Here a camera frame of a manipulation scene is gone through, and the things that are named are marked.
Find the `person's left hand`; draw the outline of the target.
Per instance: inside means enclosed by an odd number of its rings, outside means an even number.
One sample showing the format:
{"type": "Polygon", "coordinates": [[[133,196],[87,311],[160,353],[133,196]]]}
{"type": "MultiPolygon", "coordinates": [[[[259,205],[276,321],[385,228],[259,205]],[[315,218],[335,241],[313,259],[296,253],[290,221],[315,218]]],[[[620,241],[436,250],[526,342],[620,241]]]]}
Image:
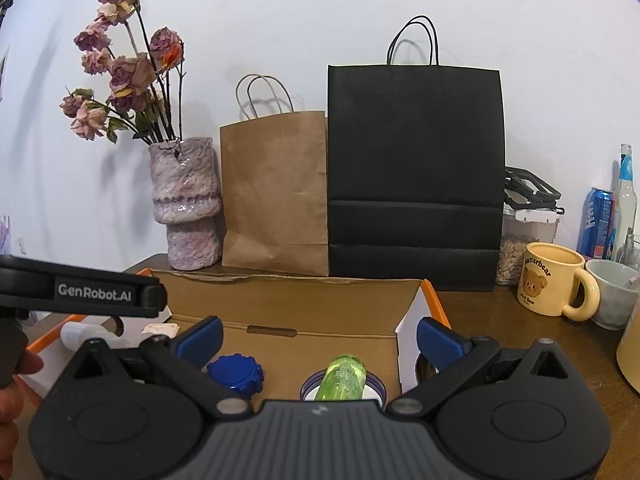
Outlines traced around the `person's left hand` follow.
{"type": "MultiPolygon", "coordinates": [[[[43,368],[43,360],[38,354],[25,350],[17,363],[16,374],[30,375],[43,368]]],[[[11,379],[6,388],[0,391],[0,474],[2,479],[11,478],[13,471],[13,453],[18,442],[18,430],[15,419],[21,415],[25,396],[19,385],[11,379]]]]}

